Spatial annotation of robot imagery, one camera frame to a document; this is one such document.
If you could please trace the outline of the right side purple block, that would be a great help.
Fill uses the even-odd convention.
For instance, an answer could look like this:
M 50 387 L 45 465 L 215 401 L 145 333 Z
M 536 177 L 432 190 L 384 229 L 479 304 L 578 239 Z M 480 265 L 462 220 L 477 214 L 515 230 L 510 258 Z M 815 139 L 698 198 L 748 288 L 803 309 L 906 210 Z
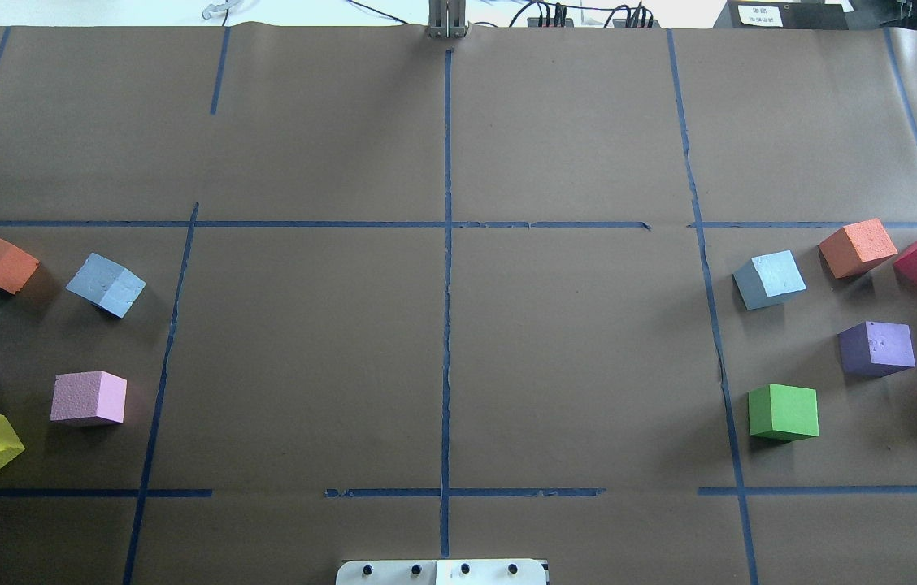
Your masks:
M 864 321 L 837 334 L 845 373 L 884 377 L 916 367 L 907 323 Z

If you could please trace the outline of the right side orange block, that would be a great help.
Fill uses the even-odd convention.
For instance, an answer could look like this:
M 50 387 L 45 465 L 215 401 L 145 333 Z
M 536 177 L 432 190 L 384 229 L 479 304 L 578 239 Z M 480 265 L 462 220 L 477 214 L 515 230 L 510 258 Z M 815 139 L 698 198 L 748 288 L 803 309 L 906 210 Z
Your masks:
M 838 228 L 820 241 L 819 251 L 837 279 L 867 273 L 898 253 L 889 231 L 878 218 Z

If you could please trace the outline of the light pink block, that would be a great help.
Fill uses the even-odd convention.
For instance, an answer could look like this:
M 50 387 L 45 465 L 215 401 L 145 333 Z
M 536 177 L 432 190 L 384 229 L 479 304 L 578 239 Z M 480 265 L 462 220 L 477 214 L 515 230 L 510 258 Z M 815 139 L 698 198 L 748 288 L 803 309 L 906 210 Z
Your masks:
M 86 427 L 122 423 L 128 381 L 109 371 L 79 371 L 54 376 L 49 420 Z

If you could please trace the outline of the green block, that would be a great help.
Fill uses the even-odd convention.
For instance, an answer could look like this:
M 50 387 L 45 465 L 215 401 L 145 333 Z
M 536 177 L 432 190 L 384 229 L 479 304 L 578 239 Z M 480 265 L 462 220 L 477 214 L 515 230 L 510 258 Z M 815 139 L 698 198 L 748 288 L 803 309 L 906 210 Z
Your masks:
M 750 436 L 795 441 L 818 437 L 818 392 L 784 384 L 766 384 L 747 395 Z

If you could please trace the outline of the black labelled box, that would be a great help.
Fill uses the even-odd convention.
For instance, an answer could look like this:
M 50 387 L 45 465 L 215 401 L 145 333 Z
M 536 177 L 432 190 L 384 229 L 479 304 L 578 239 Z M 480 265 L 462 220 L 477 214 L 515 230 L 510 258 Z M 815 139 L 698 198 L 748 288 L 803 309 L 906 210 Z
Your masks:
M 726 1 L 713 29 L 846 30 L 849 1 Z

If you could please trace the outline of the blue block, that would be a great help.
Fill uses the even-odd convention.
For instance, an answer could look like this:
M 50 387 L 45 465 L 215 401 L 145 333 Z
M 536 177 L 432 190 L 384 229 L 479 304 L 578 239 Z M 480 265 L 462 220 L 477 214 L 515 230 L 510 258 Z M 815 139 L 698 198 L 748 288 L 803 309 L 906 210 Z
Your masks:
M 748 310 L 785 303 L 807 289 L 789 249 L 752 257 L 733 278 Z
M 127 267 L 90 253 L 83 266 L 66 284 L 69 292 L 122 319 L 146 287 L 146 282 Z

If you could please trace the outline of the white pedestal base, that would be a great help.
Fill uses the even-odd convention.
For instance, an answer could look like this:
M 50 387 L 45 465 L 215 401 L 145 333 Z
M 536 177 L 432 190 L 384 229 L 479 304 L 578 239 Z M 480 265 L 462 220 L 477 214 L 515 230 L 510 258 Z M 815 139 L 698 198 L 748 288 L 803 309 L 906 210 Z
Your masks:
M 351 560 L 336 584 L 549 584 L 547 563 L 532 558 Z

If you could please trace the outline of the aluminium frame post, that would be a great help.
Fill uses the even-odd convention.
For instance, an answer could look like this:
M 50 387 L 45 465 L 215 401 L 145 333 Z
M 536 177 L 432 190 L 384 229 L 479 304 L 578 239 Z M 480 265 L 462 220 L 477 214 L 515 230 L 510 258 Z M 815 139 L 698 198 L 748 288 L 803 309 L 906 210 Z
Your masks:
M 429 0 L 428 36 L 430 38 L 463 38 L 467 35 L 465 0 Z

